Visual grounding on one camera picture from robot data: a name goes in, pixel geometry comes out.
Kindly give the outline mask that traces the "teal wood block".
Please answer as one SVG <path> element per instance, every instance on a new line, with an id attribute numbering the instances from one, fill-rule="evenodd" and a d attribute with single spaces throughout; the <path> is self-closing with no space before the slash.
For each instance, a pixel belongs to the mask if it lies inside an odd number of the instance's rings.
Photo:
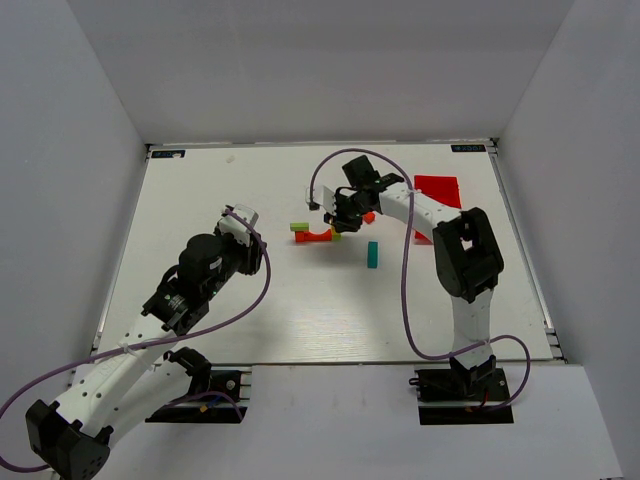
<path id="1" fill-rule="evenodd" d="M 377 269 L 379 265 L 379 244 L 377 241 L 369 241 L 367 245 L 367 267 Z"/>

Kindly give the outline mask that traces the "red arch wood block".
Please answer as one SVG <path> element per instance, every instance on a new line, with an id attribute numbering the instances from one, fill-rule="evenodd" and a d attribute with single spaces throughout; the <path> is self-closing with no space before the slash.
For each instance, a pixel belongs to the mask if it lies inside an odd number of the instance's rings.
<path id="1" fill-rule="evenodd" d="M 309 243 L 331 242 L 334 239 L 334 231 L 332 228 L 322 233 L 305 232 L 305 241 Z"/>

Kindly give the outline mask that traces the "long green wood block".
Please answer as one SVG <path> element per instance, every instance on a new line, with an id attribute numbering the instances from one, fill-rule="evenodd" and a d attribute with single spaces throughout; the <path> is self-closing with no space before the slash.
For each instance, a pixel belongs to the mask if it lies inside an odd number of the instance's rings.
<path id="1" fill-rule="evenodd" d="M 292 232 L 307 232 L 310 230 L 309 224 L 306 222 L 294 222 L 290 224 Z"/>

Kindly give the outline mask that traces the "red plastic bin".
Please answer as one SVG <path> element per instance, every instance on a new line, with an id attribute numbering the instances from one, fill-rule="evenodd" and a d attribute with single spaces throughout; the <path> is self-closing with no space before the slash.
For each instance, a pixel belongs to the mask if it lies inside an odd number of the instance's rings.
<path id="1" fill-rule="evenodd" d="M 452 208 L 461 208 L 459 184 L 456 177 L 415 175 L 414 186 L 435 201 Z"/>

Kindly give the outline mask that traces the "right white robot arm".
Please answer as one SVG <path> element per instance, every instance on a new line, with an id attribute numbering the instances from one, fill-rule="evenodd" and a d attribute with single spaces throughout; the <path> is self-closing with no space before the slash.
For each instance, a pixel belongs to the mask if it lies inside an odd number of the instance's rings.
<path id="1" fill-rule="evenodd" d="M 437 278 L 452 303 L 454 340 L 444 358 L 455 389 L 469 397 L 496 369 L 490 304 L 504 260 L 489 219 L 480 208 L 461 210 L 423 194 L 401 168 L 381 175 L 370 152 L 357 154 L 342 168 L 348 186 L 310 185 L 307 204 L 322 209 L 325 222 L 338 233 L 358 231 L 366 214 L 377 213 L 405 225 L 405 251 L 414 233 L 432 243 Z"/>

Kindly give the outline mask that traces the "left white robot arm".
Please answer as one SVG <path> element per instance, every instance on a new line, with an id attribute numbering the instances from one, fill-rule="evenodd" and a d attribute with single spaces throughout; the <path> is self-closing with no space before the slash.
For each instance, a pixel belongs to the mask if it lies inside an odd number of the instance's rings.
<path id="1" fill-rule="evenodd" d="M 74 387 L 51 402 L 35 401 L 25 414 L 32 450 L 62 479 L 91 479 L 110 454 L 116 431 L 112 415 L 157 360 L 175 359 L 188 373 L 189 352 L 172 348 L 209 312 L 210 303 L 236 274 L 261 266 L 258 215 L 248 207 L 227 209 L 212 233 L 190 238 L 176 265 L 162 277 L 140 315 L 122 336 L 115 355 L 101 360 Z"/>

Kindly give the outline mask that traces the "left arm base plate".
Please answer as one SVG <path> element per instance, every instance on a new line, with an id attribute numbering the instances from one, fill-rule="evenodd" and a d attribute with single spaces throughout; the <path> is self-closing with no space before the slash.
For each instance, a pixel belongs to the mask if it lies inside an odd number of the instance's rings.
<path id="1" fill-rule="evenodd" d="M 208 389 L 194 387 L 181 402 L 162 406 L 145 423 L 239 425 L 249 407 L 251 385 L 250 367 L 212 368 Z"/>

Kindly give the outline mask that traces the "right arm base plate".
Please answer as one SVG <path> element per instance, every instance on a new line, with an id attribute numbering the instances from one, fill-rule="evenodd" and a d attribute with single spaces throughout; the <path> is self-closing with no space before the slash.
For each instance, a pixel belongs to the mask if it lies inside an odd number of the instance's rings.
<path id="1" fill-rule="evenodd" d="M 497 409 L 510 398 L 504 370 L 498 368 L 465 394 L 457 389 L 448 369 L 416 370 L 408 384 L 417 396 L 421 426 L 507 425 L 514 423 L 511 406 Z"/>

